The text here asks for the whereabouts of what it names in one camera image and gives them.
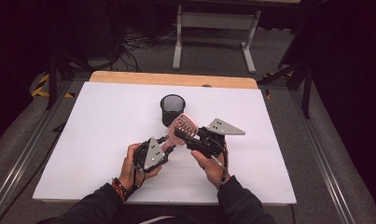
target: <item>gray carpet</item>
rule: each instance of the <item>gray carpet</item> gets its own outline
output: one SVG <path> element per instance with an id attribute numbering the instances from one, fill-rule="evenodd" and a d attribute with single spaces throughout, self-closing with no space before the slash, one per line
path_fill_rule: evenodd
<path id="1" fill-rule="evenodd" d="M 253 77 L 259 80 L 264 74 L 277 71 L 277 64 L 293 38 L 288 31 L 258 29 L 251 47 L 257 73 L 251 75 L 246 70 L 244 56 L 238 45 L 241 41 L 238 39 L 244 39 L 245 33 L 228 32 L 223 38 L 217 38 L 229 44 L 203 44 L 192 39 L 195 36 L 214 38 L 213 35 L 203 30 L 190 30 L 184 34 L 185 41 L 179 71 L 172 69 L 173 40 L 163 41 L 150 49 L 132 51 L 139 68 L 148 73 Z M 132 58 L 128 59 L 126 56 L 123 58 L 129 60 L 129 63 L 133 63 Z M 118 71 L 127 70 L 121 62 L 118 62 L 113 68 Z M 85 80 L 88 80 L 87 74 L 78 74 L 69 92 L 78 93 Z M 271 94 L 272 98 L 267 100 L 265 97 L 265 102 L 297 197 L 298 203 L 294 206 L 296 222 L 342 223 L 321 170 L 313 156 L 312 143 L 299 117 L 299 109 L 292 103 L 288 91 L 271 90 Z M 52 129 L 67 121 L 75 101 L 76 98 L 63 98 L 11 198 L 16 196 L 18 190 L 34 174 L 36 167 L 46 155 L 56 136 Z M 47 98 L 35 97 L 34 101 L 20 114 L 0 139 L 0 188 L 8 171 L 20 156 L 37 123 L 45 113 L 46 105 Z M 351 163 L 315 89 L 313 89 L 310 114 L 311 123 L 328 162 L 338 178 L 355 223 L 376 224 L 376 209 L 373 200 Z M 39 179 L 40 172 L 35 175 L 33 182 L 14 203 L 1 223 L 36 223 L 45 218 L 59 216 L 72 205 L 71 203 L 43 203 L 33 200 L 32 196 Z M 292 223 L 291 207 L 265 206 L 265 208 L 274 215 L 279 223 Z"/>

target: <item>black mesh cup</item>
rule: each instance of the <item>black mesh cup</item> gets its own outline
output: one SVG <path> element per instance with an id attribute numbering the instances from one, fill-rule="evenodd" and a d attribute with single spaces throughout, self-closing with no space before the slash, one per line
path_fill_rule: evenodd
<path id="1" fill-rule="evenodd" d="M 184 98 L 178 95 L 170 94 L 164 96 L 160 101 L 161 121 L 164 126 L 170 126 L 180 114 L 184 113 L 185 105 Z"/>

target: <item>black sleeve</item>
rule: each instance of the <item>black sleeve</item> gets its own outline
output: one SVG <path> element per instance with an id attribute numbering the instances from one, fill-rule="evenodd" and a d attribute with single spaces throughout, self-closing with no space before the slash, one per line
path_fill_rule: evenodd
<path id="1" fill-rule="evenodd" d="M 217 198 L 231 224 L 276 223 L 272 215 L 264 211 L 260 200 L 249 189 L 244 189 L 235 176 L 226 182 Z"/>
<path id="2" fill-rule="evenodd" d="M 52 223 L 110 223 L 122 201 L 111 185 L 105 184 L 72 206 Z"/>

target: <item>white metal table leg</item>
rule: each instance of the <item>white metal table leg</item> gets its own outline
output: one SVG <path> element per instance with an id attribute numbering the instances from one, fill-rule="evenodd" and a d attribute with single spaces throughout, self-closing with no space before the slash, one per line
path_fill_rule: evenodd
<path id="1" fill-rule="evenodd" d="M 182 6 L 178 6 L 178 15 L 176 16 L 176 43 L 174 52 L 173 69 L 178 70 L 181 65 L 182 53 Z"/>
<path id="2" fill-rule="evenodd" d="M 254 62 L 252 61 L 251 52 L 249 48 L 251 47 L 252 39 L 254 37 L 254 33 L 257 29 L 258 22 L 260 17 L 260 10 L 255 12 L 255 17 L 252 19 L 251 26 L 249 27 L 249 35 L 246 42 L 241 43 L 243 54 L 245 57 L 246 66 L 248 67 L 249 73 L 256 73 L 256 68 L 254 66 Z"/>

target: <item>beaded bracelet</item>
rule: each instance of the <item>beaded bracelet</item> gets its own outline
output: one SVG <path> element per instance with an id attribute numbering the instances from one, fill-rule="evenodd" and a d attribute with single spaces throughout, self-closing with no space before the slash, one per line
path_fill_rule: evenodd
<path id="1" fill-rule="evenodd" d="M 120 184 L 120 181 L 118 181 L 118 178 L 112 178 L 112 187 L 116 190 L 118 195 L 120 196 L 120 199 L 123 202 L 126 202 L 129 198 L 129 195 L 127 195 L 127 190 Z"/>

